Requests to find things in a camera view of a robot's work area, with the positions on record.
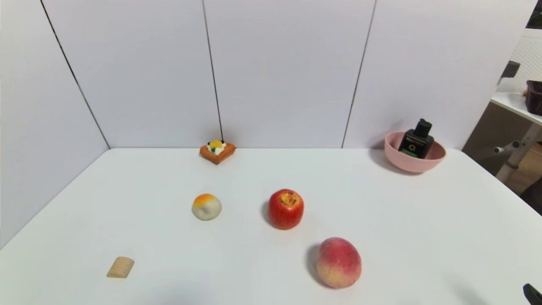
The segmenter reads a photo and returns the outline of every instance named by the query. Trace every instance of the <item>bottle label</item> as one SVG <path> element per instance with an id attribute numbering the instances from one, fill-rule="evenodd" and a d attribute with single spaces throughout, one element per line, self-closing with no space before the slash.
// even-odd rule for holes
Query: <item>bottle label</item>
<path id="1" fill-rule="evenodd" d="M 400 152 L 412 156 L 414 158 L 419 158 L 425 148 L 426 142 L 415 139 L 409 136 L 406 136 L 403 143 L 401 143 Z"/>

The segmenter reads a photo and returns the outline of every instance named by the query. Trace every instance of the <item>black object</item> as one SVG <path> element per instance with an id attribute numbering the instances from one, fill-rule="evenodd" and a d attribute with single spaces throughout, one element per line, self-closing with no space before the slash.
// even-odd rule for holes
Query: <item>black object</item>
<path id="1" fill-rule="evenodd" d="M 405 132 L 399 151 L 414 158 L 424 159 L 434 141 L 429 135 L 432 126 L 426 120 L 420 119 L 416 129 Z"/>
<path id="2" fill-rule="evenodd" d="M 531 305 L 542 305 L 542 295 L 531 286 L 531 284 L 525 284 L 523 286 L 523 294 Z"/>
<path id="3" fill-rule="evenodd" d="M 515 77 L 515 75 L 517 74 L 519 70 L 519 66 L 520 64 L 518 62 L 509 61 L 501 77 L 506 77 L 506 78 Z"/>
<path id="4" fill-rule="evenodd" d="M 528 29 L 540 29 L 542 28 L 542 0 L 538 0 L 537 5 L 534 7 L 534 11 L 527 22 Z"/>
<path id="5" fill-rule="evenodd" d="M 527 81 L 525 105 L 530 113 L 542 116 L 542 81 Z"/>
<path id="6" fill-rule="evenodd" d="M 526 188 L 519 197 L 542 215 L 542 177 Z"/>

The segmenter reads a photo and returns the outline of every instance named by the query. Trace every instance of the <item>apple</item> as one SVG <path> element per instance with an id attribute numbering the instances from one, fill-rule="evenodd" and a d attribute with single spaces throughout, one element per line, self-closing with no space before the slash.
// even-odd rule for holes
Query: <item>apple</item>
<path id="1" fill-rule="evenodd" d="M 298 193 L 281 189 L 269 198 L 269 220 L 277 228 L 291 229 L 301 221 L 304 206 L 303 198 Z"/>

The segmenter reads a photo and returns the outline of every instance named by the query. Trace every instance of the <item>wooden block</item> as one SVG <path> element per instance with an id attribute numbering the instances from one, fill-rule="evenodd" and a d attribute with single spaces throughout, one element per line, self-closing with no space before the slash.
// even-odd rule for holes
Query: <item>wooden block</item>
<path id="1" fill-rule="evenodd" d="M 109 269 L 107 277 L 126 278 L 134 266 L 134 261 L 127 257 L 117 257 Z"/>

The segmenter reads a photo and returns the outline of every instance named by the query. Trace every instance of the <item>bowl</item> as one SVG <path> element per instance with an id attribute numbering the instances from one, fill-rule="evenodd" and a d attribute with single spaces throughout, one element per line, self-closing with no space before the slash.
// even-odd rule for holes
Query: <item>bowl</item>
<path id="1" fill-rule="evenodd" d="M 415 158 L 400 152 L 398 149 L 404 135 L 404 131 L 392 132 L 384 140 L 386 157 L 396 167 L 411 173 L 423 173 L 437 166 L 446 157 L 445 148 L 436 141 L 429 148 L 425 159 Z"/>

